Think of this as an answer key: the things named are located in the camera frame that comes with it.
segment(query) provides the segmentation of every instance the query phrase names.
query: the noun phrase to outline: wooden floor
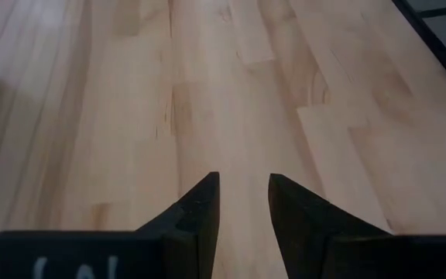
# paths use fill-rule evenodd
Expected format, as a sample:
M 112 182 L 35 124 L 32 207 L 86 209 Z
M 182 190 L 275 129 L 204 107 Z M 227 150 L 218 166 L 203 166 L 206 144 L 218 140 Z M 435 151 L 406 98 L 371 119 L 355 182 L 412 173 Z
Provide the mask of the wooden floor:
M 0 0 L 0 230 L 134 229 L 221 172 L 214 278 L 280 278 L 281 173 L 446 233 L 446 72 L 390 0 Z

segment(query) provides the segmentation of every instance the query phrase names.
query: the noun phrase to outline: black frame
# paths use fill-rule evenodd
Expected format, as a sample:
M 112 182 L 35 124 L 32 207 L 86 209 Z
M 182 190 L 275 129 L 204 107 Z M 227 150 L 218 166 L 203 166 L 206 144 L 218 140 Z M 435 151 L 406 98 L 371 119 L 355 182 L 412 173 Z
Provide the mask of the black frame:
M 210 173 L 135 232 L 0 232 L 0 279 L 209 279 L 219 205 Z
M 395 4 L 395 6 L 400 10 L 400 12 L 402 12 L 403 16 L 405 16 L 411 26 L 416 30 L 421 39 L 423 39 L 423 41 L 428 45 L 435 57 L 440 61 L 440 63 L 446 70 L 446 47 L 422 20 L 422 18 L 446 14 L 446 9 L 417 12 L 409 5 L 406 0 L 392 1 L 393 4 Z
M 289 279 L 446 279 L 446 236 L 392 236 L 280 174 L 268 197 Z

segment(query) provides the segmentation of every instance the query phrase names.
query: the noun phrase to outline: dark edge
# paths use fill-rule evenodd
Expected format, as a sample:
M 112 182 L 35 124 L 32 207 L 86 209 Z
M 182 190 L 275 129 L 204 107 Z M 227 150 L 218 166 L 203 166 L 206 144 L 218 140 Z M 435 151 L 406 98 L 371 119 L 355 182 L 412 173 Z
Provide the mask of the dark edge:
M 417 12 L 410 7 L 406 0 L 392 0 L 392 2 L 416 30 L 417 34 L 419 34 L 421 39 L 423 39 L 431 52 L 433 52 L 433 55 L 440 61 L 446 70 L 446 47 L 444 44 L 434 35 L 426 23 L 421 18 L 417 17 Z
M 269 178 L 269 210 L 290 279 L 319 278 L 334 236 L 389 236 L 281 174 Z
M 446 16 L 446 8 L 419 11 L 419 12 L 417 12 L 417 15 L 420 16 L 421 18 L 425 18 L 425 19 L 429 19 L 429 18 L 437 17 L 437 16 Z
M 219 173 L 208 174 L 175 205 L 184 214 L 175 230 L 163 236 L 168 278 L 209 279 L 218 241 Z
M 323 278 L 446 278 L 446 236 L 338 237 Z

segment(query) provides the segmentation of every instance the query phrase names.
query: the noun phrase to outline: wood grain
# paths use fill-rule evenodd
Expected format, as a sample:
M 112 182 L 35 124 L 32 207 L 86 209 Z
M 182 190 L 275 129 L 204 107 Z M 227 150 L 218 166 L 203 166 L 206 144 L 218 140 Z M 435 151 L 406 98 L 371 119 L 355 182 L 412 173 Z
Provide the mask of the wood grain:
M 446 73 L 390 0 L 0 0 L 0 230 L 135 229 L 221 172 L 214 278 L 281 278 L 281 173 L 446 233 Z

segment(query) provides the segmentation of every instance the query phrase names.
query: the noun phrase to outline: hardwood flooring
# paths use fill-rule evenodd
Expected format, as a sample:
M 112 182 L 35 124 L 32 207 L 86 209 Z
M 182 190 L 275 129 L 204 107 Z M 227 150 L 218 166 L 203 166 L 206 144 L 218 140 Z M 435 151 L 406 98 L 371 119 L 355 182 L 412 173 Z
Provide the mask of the hardwood flooring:
M 0 0 L 0 230 L 135 229 L 221 172 L 214 278 L 279 278 L 281 173 L 446 233 L 446 72 L 390 0 Z

